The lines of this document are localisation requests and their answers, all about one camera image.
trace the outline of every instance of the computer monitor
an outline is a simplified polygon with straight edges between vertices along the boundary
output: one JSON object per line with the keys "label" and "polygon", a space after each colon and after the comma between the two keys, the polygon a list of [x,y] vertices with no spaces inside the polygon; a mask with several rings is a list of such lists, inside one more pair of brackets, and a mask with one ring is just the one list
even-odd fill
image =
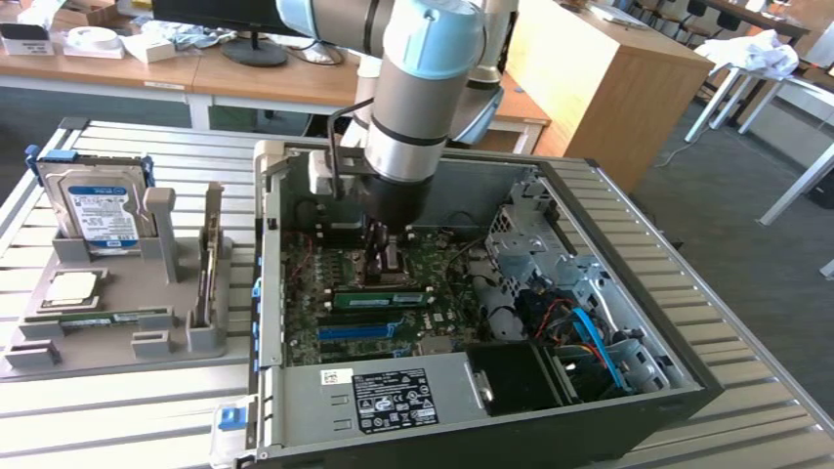
{"label": "computer monitor", "polygon": [[223,55],[251,66],[277,66],[287,60],[281,46],[258,41],[258,33],[302,36],[282,21],[275,0],[154,0],[154,19],[250,31],[251,40],[223,44]]}

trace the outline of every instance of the motherboard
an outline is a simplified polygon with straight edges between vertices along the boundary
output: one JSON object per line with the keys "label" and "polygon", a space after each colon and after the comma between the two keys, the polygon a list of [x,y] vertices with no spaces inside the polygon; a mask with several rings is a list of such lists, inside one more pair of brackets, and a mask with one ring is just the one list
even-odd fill
{"label": "motherboard", "polygon": [[409,239],[397,285],[374,288],[359,234],[286,234],[289,365],[451,353],[489,335],[464,274],[482,235],[426,229]]}

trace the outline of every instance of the plastic bag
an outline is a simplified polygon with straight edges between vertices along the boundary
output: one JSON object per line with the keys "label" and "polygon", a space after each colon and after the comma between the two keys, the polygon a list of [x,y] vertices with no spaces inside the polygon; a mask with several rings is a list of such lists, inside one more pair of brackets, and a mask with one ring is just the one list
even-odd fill
{"label": "plastic bag", "polygon": [[238,37],[238,32],[231,29],[211,28],[183,22],[158,21],[149,17],[137,18],[134,23],[139,25],[143,33],[155,34],[169,39],[178,51],[191,47],[205,49]]}
{"label": "plastic bag", "polygon": [[800,65],[797,51],[780,42],[773,29],[756,36],[729,40],[710,39],[696,52],[716,62],[713,70],[730,64],[777,80],[789,76]]}

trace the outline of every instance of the floor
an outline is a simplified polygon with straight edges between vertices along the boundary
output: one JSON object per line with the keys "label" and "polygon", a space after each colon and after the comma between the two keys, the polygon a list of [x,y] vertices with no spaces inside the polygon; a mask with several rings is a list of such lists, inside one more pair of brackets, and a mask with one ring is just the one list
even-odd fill
{"label": "floor", "polygon": [[[702,107],[692,105],[658,155],[684,146]],[[801,198],[774,224],[758,218],[800,173],[770,149],[725,127],[673,163],[652,168],[634,193],[724,301],[834,415],[834,210]]]}
{"label": "floor", "polygon": [[[153,125],[189,125],[174,103],[0,88],[0,199],[26,170],[24,148],[43,144],[66,115]],[[701,107],[693,105],[658,160],[684,144]],[[218,109],[227,130],[255,124],[303,128],[289,116],[263,122],[250,111]],[[818,268],[834,258],[834,211],[800,200],[770,228],[754,219],[798,174],[769,149],[729,129],[708,132],[665,168],[653,168],[636,199],[657,225],[685,242],[682,253],[753,333],[834,414],[834,282]]]}

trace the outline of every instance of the power supply label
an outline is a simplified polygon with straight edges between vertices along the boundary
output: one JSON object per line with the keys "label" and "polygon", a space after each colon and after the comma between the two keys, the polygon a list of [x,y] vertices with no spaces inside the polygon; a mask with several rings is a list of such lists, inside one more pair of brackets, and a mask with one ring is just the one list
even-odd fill
{"label": "power supply label", "polygon": [[439,423],[423,368],[355,374],[354,396],[366,434]]}
{"label": "power supply label", "polygon": [[126,188],[73,186],[74,204],[83,238],[98,247],[130,247],[139,242],[134,215],[125,209],[131,201]]}

